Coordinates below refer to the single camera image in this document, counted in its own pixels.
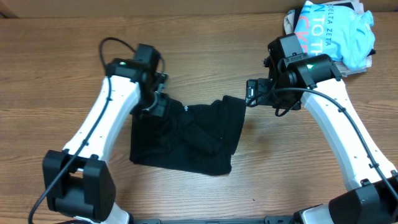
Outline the black t-shirt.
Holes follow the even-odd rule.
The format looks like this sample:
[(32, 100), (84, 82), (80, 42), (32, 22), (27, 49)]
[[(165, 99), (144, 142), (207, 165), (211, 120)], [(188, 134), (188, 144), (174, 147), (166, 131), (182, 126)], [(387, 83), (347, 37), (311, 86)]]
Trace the black t-shirt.
[(228, 95), (210, 105), (184, 106), (171, 99), (165, 116), (134, 118), (129, 159), (199, 174), (229, 174), (245, 115), (246, 102)]

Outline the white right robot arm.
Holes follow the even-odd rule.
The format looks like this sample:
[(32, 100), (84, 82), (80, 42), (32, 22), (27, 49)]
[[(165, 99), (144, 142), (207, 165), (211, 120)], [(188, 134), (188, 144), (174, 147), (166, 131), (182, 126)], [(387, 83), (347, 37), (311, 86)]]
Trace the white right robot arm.
[(396, 223), (397, 169), (364, 127), (334, 61), (326, 54), (309, 57), (295, 34), (276, 38), (268, 51), (269, 76), (247, 81), (247, 106), (271, 106), (277, 116), (307, 109), (338, 161), (346, 192), (266, 223)]

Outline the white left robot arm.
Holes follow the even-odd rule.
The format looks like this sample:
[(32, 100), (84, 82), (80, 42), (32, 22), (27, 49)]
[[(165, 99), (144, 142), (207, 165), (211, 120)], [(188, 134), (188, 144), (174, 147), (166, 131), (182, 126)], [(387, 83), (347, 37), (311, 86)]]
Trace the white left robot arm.
[(46, 201), (49, 210), (71, 217), (71, 223), (133, 223), (115, 202), (108, 163), (129, 115), (165, 114), (162, 90), (169, 77), (157, 70), (164, 59), (153, 46), (139, 44), (133, 53), (103, 65), (103, 85), (85, 121), (61, 151), (46, 153), (45, 191), (34, 208)]

